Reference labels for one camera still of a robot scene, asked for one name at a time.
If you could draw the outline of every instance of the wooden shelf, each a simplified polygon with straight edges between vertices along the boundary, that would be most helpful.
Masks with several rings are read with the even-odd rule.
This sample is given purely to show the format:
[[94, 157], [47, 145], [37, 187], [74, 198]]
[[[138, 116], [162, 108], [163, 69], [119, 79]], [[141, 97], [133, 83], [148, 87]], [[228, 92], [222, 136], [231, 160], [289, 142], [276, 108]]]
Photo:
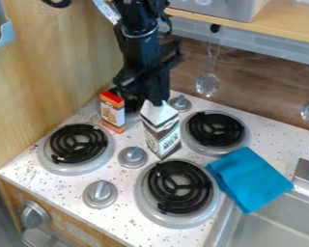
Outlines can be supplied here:
[[309, 4], [296, 3], [290, 0], [271, 0], [251, 23], [171, 8], [168, 8], [166, 12], [172, 16], [309, 42]]

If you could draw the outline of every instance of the sink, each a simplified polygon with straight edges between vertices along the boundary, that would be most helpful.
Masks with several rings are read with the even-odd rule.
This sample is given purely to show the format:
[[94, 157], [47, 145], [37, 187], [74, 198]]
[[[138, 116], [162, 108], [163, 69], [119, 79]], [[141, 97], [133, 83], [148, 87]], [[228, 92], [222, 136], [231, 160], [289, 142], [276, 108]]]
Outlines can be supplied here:
[[309, 247], [309, 196], [291, 191], [252, 214], [226, 198], [205, 247]]

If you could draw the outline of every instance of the small carton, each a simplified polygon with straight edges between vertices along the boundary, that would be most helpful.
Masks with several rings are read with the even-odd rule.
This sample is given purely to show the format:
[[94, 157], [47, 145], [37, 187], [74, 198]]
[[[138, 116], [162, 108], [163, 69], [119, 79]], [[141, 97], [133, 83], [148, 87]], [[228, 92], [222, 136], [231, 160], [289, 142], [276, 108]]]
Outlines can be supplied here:
[[182, 146], [179, 113], [165, 101], [157, 107], [146, 100], [141, 109], [141, 120], [147, 145], [160, 159]]
[[117, 133], [125, 131], [125, 101], [108, 91], [99, 94], [101, 124]]

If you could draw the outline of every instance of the countertop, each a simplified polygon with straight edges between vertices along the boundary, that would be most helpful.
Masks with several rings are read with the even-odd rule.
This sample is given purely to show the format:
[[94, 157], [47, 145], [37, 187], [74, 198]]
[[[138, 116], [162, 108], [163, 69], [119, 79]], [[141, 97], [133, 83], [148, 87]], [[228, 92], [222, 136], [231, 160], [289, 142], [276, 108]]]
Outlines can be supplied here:
[[[300, 157], [309, 160], [309, 130], [279, 123], [198, 97], [185, 96], [192, 101], [193, 107], [189, 112], [181, 113], [181, 120], [193, 112], [202, 110], [223, 111], [240, 118], [251, 131], [250, 148], [287, 178], [293, 177]], [[62, 125], [72, 123], [99, 124], [95, 102], [90, 102]], [[123, 134], [111, 131], [110, 133], [115, 142], [115, 153], [106, 165], [92, 173], [74, 177], [48, 173], [39, 163], [38, 143], [36, 143], [4, 166], [0, 170], [0, 177], [126, 246], [203, 246], [215, 215], [199, 227], [172, 230], [151, 222], [137, 208], [133, 197], [133, 186], [137, 176], [147, 165], [135, 170], [126, 169], [117, 162], [117, 155], [121, 149], [130, 146], [139, 146], [148, 151], [141, 123], [130, 123]], [[151, 152], [148, 151], [148, 154], [147, 164], [158, 160]], [[186, 145], [170, 157], [189, 159], [200, 165], [207, 165], [214, 160], [212, 157], [197, 154]], [[119, 197], [116, 203], [108, 208], [90, 209], [82, 201], [82, 192], [88, 184], [99, 179], [113, 182], [118, 188]]]

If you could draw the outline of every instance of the blue towel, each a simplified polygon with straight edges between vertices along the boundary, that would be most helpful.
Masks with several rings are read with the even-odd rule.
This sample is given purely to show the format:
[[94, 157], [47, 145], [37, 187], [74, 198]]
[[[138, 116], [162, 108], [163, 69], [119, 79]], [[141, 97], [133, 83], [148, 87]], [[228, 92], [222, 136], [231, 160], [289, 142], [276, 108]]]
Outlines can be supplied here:
[[260, 209], [294, 187], [249, 148], [233, 151], [206, 169], [244, 213]]

